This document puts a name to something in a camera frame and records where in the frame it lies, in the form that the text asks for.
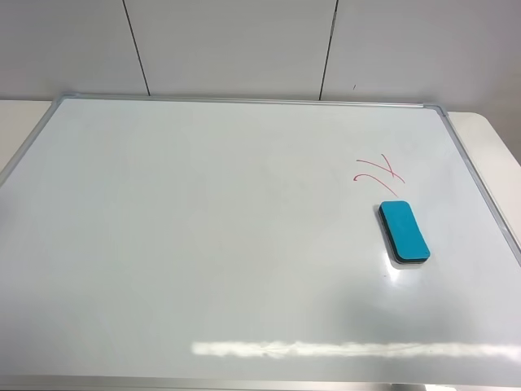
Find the teal whiteboard eraser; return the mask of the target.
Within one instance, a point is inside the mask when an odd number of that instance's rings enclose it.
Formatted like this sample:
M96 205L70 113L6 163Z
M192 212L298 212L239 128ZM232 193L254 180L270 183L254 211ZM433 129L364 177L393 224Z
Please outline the teal whiteboard eraser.
M421 264L430 257L430 249L409 203L403 200L384 201L379 206L379 215L399 263Z

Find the red marker scribble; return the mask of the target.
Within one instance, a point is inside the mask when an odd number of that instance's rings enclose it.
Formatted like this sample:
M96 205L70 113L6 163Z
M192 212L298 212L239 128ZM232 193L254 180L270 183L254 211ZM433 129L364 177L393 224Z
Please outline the red marker scribble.
M394 170L386 155L380 154L377 160L356 159L357 172L353 182L371 181L383 188L394 199L400 198L399 190L406 184L402 175Z

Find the white whiteboard with aluminium frame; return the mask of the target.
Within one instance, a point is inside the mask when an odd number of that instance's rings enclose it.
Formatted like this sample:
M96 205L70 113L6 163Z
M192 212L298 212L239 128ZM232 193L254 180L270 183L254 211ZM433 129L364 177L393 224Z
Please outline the white whiteboard with aluminium frame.
M2 171L4 389L391 384L520 384L520 249L441 108L63 96Z

